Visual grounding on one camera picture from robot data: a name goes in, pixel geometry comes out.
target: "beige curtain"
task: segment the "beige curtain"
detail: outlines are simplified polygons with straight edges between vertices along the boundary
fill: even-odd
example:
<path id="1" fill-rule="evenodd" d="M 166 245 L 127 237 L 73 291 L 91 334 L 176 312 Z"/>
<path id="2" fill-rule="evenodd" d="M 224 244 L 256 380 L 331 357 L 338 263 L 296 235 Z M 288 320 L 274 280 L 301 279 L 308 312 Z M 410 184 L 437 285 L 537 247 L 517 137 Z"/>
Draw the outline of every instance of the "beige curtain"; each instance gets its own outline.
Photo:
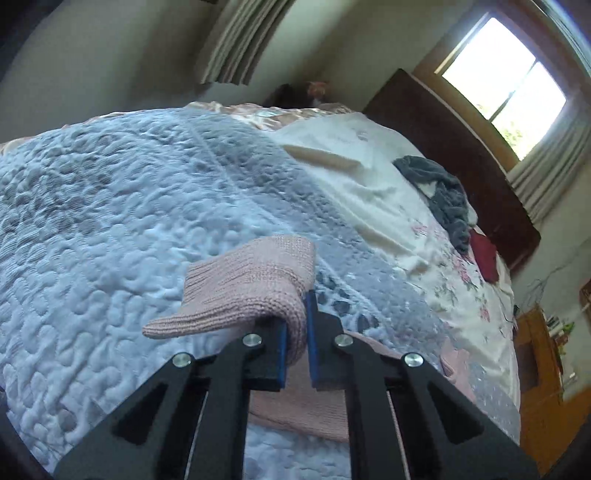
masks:
<path id="1" fill-rule="evenodd" d="M 248 84 L 295 0 L 220 0 L 195 65 L 198 83 Z"/>
<path id="2" fill-rule="evenodd" d="M 507 179 L 540 226 L 591 158 L 591 108 L 578 93 L 570 98 L 544 138 Z"/>

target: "white quilted blanket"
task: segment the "white quilted blanket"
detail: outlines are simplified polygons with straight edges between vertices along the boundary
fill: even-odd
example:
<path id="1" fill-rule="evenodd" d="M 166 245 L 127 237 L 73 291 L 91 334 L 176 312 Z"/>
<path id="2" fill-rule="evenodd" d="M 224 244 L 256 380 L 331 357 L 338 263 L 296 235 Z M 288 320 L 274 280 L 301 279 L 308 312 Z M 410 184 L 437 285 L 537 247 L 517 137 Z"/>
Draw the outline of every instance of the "white quilted blanket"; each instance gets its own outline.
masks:
<path id="1" fill-rule="evenodd" d="M 446 328 L 280 147 L 191 110 L 137 112 L 39 135 L 0 164 L 0 385 L 35 457 L 56 462 L 178 351 L 232 332 L 141 335 L 174 312 L 187 265 L 252 238 L 306 235 L 321 308 L 434 365 Z M 472 365 L 479 406 L 513 438 L 518 412 Z M 246 478 L 346 478 L 348 447 L 250 426 Z"/>

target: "bedroom wall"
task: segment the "bedroom wall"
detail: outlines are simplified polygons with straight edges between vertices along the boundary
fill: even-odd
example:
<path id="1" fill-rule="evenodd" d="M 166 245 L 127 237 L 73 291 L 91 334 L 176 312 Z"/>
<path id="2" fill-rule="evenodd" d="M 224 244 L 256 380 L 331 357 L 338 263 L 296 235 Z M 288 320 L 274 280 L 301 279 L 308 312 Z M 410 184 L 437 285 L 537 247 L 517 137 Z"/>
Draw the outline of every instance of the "bedroom wall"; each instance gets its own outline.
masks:
<path id="1" fill-rule="evenodd" d="M 64 0 L 23 45 L 0 83 L 0 142 L 112 111 L 193 100 L 260 102 L 300 77 L 307 59 L 359 0 L 297 0 L 249 86 L 193 84 L 213 5 L 199 0 Z"/>
<path id="2" fill-rule="evenodd" d="M 411 72 L 473 0 L 363 0 L 337 54 L 317 72 L 333 96 L 361 110 L 396 69 Z"/>
<path id="3" fill-rule="evenodd" d="M 513 279 L 515 302 L 527 308 L 531 283 L 543 280 L 552 270 L 567 264 L 550 277 L 540 304 L 547 316 L 558 315 L 565 322 L 575 322 L 576 325 L 566 345 L 568 365 L 565 367 L 574 368 L 580 380 L 568 396 L 591 385 L 590 322 L 580 312 L 579 303 L 579 290 L 591 278 L 589 185 L 591 161 L 583 167 L 572 187 L 544 222 L 540 229 L 540 246 Z"/>

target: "wooden headboard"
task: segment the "wooden headboard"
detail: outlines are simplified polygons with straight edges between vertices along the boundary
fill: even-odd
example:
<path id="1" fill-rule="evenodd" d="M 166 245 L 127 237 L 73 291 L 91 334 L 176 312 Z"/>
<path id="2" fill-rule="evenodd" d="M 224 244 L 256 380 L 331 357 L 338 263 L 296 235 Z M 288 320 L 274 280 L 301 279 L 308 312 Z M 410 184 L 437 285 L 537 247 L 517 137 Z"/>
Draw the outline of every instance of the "wooden headboard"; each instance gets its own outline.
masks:
<path id="1" fill-rule="evenodd" d="M 425 157 L 460 179 L 478 213 L 478 226 L 512 273 L 526 262 L 540 243 L 540 233 L 491 152 L 448 105 L 398 70 L 363 112 L 403 134 Z"/>

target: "metal screw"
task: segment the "metal screw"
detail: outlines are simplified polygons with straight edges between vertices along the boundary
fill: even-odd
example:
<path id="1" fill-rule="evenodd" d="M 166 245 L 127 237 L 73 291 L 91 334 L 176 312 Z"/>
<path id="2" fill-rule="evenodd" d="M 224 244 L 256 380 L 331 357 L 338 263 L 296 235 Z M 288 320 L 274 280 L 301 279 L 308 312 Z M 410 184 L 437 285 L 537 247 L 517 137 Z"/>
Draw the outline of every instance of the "metal screw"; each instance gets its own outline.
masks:
<path id="1" fill-rule="evenodd" d="M 404 355 L 404 363 L 409 367 L 420 367 L 425 360 L 418 353 L 409 353 Z"/>
<path id="2" fill-rule="evenodd" d="M 188 364 L 191 363 L 191 355 L 188 353 L 177 353 L 173 357 L 173 365 L 178 368 L 186 367 Z"/>
<path id="3" fill-rule="evenodd" d="M 353 344 L 353 337 L 351 337 L 351 335 L 347 335 L 346 333 L 341 333 L 335 337 L 335 343 L 338 346 L 349 346 Z"/>
<path id="4" fill-rule="evenodd" d="M 242 343 L 246 346 L 257 346 L 262 343 L 262 338 L 256 333 L 249 333 L 242 338 Z"/>

